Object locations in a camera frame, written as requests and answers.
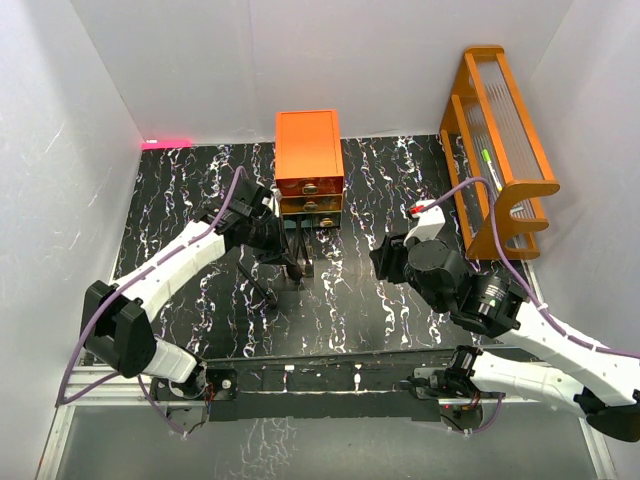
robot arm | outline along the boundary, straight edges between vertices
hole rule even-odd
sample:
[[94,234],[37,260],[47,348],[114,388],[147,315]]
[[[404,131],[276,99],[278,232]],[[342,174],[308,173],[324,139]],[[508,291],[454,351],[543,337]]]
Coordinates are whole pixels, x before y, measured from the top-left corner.
[[271,191],[241,179],[228,209],[215,228],[223,208],[213,200],[185,229],[141,267],[112,285],[95,282],[85,294],[82,328],[118,287],[122,293],[97,318],[84,346],[126,378],[141,373],[169,380],[174,393],[187,398],[205,386],[206,366],[195,355],[160,338],[150,323],[162,306],[202,268],[234,247],[253,247],[260,263],[284,265],[299,281],[302,271],[289,252],[277,204]]
[[409,283],[434,311],[449,312],[451,321],[465,330],[520,347],[551,367],[459,347],[444,372],[415,369],[410,378],[414,386],[436,396],[478,391],[519,395],[585,416],[592,427],[614,438],[640,440],[638,360],[596,351],[604,345],[556,320],[565,331],[559,333],[518,285],[469,272],[457,251],[435,239],[438,225],[444,224],[441,211],[420,207],[409,215],[422,225],[418,232],[423,235],[416,235],[415,228],[409,234],[388,234],[370,253],[377,279]]

drawer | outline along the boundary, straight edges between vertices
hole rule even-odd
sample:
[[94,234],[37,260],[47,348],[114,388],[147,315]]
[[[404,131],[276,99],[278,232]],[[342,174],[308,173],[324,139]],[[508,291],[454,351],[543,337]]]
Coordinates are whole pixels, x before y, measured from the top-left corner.
[[342,210],[342,195],[312,195],[306,197],[283,197],[280,211],[291,213],[339,212]]
[[316,177],[280,179],[276,180],[276,185],[283,196],[296,197],[300,195],[342,194],[343,182],[343,177]]
[[[298,215],[283,215],[284,228],[287,230],[296,228],[297,216]],[[342,213],[313,213],[304,215],[302,218],[302,228],[331,228],[340,226]]]
[[276,114],[275,180],[284,196],[342,193],[344,161],[338,112]]

orange cabinet top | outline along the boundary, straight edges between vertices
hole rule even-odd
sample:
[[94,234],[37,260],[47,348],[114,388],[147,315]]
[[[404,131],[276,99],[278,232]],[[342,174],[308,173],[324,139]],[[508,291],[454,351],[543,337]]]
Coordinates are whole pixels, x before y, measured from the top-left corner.
[[344,177],[336,110],[276,114],[276,183]]

green marker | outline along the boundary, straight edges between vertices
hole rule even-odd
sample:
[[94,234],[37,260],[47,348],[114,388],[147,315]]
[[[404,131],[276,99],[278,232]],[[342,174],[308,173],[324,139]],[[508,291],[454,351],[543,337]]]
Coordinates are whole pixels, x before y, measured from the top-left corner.
[[482,158],[484,159],[485,163],[489,167],[489,172],[491,172],[491,176],[493,177],[493,181],[496,184],[496,188],[498,189],[498,192],[501,192],[502,184],[500,183],[500,179],[498,178],[498,173],[493,168],[493,163],[491,163],[491,157],[489,156],[489,152],[487,151],[486,148],[482,149]]

marble tabletop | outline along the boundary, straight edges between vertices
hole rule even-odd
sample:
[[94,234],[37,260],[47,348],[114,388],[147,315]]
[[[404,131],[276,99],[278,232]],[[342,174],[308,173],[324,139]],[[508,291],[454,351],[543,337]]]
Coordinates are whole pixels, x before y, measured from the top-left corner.
[[[341,228],[306,230],[315,264],[299,287],[281,268],[258,265],[251,249],[205,267],[160,311],[155,333],[204,358],[451,348],[476,336],[436,314],[408,285],[378,282],[369,251],[386,232],[404,232],[407,206],[451,188],[439,136],[342,141],[346,191]],[[461,150],[456,153],[464,164]],[[192,212],[224,195],[236,167],[273,185],[272,143],[149,150],[142,155],[116,265],[118,278],[175,238]],[[440,238],[463,249],[453,200]],[[278,297],[267,308],[235,267],[251,270]],[[498,262],[469,262],[481,272]]]

